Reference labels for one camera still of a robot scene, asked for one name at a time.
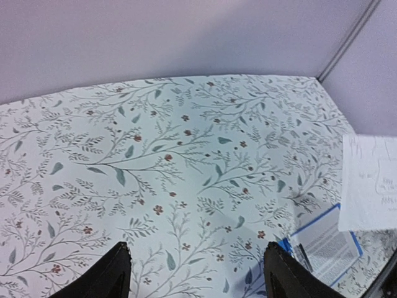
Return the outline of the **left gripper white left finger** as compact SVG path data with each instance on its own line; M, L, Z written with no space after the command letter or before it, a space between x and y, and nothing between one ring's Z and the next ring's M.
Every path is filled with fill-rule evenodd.
M130 292L131 272L132 259L128 245L118 242L82 276L54 293L52 298L127 298Z

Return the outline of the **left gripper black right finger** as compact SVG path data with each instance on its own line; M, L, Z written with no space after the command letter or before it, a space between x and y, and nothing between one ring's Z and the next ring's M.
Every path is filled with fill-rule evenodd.
M340 293L316 279L278 243L264 252L264 280L268 297L336 298Z

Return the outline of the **hand drawn sketch paper sheet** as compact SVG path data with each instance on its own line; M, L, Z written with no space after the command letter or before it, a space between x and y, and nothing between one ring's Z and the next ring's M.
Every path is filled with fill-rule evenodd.
M344 135L340 231L396 228L396 138Z

